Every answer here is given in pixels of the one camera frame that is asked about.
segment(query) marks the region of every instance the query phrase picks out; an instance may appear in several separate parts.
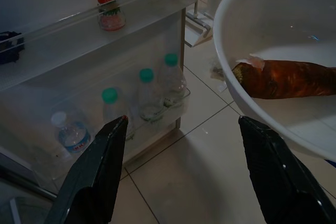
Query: white plastic basin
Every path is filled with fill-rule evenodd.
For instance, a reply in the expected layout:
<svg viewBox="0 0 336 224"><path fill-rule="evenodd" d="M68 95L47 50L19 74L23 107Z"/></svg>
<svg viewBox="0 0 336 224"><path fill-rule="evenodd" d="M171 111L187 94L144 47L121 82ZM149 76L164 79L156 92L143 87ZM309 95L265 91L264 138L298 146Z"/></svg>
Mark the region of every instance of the white plastic basin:
<svg viewBox="0 0 336 224"><path fill-rule="evenodd" d="M214 41L229 91L245 115L268 124L290 147L336 161L336 95L253 99L231 71L249 54L336 67L336 0L222 0Z"/></svg>

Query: refrigerator door shelf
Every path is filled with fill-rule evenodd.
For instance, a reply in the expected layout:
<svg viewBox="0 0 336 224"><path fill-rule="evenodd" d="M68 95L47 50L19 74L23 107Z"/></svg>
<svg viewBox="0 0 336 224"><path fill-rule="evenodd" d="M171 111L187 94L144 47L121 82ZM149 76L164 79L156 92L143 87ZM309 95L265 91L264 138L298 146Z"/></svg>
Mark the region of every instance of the refrigerator door shelf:
<svg viewBox="0 0 336 224"><path fill-rule="evenodd" d="M15 26L13 22L10 22L12 21L9 20L10 17L0 18L3 21L0 23L0 33L6 30L22 33L8 39L8 41L17 41L24 38L25 47L20 52L19 60L0 65L0 91L112 43L168 17L193 2L195 0L116 0L115 2L109 2L107 5L120 7L126 17L126 25L117 31L104 31L100 28L98 17L105 12L102 11L102 6L92 7L63 18L58 17L57 20L59 21L57 22L41 22L32 16L32 19L27 20L26 24ZM5 5L4 8L5 10L0 14L0 17L8 14L11 10L19 13L26 12L26 10L21 11L19 6L16 6L16 9L11 6L7 11ZM17 18L17 22L20 22L23 18L26 19L27 17ZM0 56L6 53L6 50L21 45L17 43L9 49L2 47Z"/></svg>
<svg viewBox="0 0 336 224"><path fill-rule="evenodd" d="M152 68L155 75L166 54L182 53L181 19L177 12L117 43L0 92L0 114L4 115L0 116L0 145L31 167L34 158L52 163L50 157L57 161L57 156L71 166L72 157L55 139L51 116L64 111L71 121L82 122L93 137L103 125L102 91L118 87L137 120L139 71ZM69 162L64 162L67 155ZM39 167L33 170L44 173ZM57 168L47 172L54 171L58 174Z"/></svg>
<svg viewBox="0 0 336 224"><path fill-rule="evenodd" d="M190 90L186 89L184 97L177 105L165 108L156 119L151 121L146 122L138 114L134 115L134 138L127 140L125 143L123 163L129 161L162 137L160 133L164 132L185 113L190 94ZM48 156L43 157L41 153L36 153L36 163L33 170L39 185L46 190L57 193L68 171L80 154L70 154L61 146L55 148L53 153Z"/></svg>

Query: blue water bottle label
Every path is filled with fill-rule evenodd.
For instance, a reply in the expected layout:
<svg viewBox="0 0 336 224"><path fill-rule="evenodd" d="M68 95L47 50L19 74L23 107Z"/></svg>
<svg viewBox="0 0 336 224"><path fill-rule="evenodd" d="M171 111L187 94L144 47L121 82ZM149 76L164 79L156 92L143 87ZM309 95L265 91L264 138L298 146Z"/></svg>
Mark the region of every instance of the blue water bottle label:
<svg viewBox="0 0 336 224"><path fill-rule="evenodd" d="M65 146L68 152L80 152L84 149L84 147L90 142L90 134L86 131L85 136L83 139L78 142L78 144L72 146Z"/></svg>

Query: black object on shelf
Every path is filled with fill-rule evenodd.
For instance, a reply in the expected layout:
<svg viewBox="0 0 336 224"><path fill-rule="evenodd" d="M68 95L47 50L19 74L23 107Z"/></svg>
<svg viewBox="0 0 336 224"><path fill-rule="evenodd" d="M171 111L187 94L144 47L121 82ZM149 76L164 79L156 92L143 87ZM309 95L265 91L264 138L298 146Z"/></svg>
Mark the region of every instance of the black object on shelf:
<svg viewBox="0 0 336 224"><path fill-rule="evenodd" d="M45 224L111 221L117 197L128 118L107 123L71 167Z"/></svg>
<svg viewBox="0 0 336 224"><path fill-rule="evenodd" d="M247 167L268 224L335 224L336 209L310 171L268 126L239 118Z"/></svg>
<svg viewBox="0 0 336 224"><path fill-rule="evenodd" d="M0 65L10 62L16 62L19 59L20 57L19 53L25 49L25 46L23 44L24 39L22 37L13 40L7 40L7 39L13 38L20 34L14 31L5 31L3 33L0 33Z"/></svg>

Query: open refrigerator door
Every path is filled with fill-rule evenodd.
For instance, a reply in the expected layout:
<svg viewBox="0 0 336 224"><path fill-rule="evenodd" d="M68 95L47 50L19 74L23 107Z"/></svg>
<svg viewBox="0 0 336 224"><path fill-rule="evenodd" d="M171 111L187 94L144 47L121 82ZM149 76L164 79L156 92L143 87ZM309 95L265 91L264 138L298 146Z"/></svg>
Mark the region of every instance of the open refrigerator door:
<svg viewBox="0 0 336 224"><path fill-rule="evenodd" d="M124 162L175 129L190 92L185 88L177 105L163 107L145 121L139 114L139 72L152 69L157 82L167 54L178 55L183 65L182 10L195 1L4 0L1 154L34 173L41 188L57 193L72 164L104 125L101 94L110 88L122 94L133 116ZM115 13L122 13L124 25L115 31L103 29L102 18ZM78 152L65 148L60 131L55 135L50 118L60 111L77 127L80 122L88 134Z"/></svg>

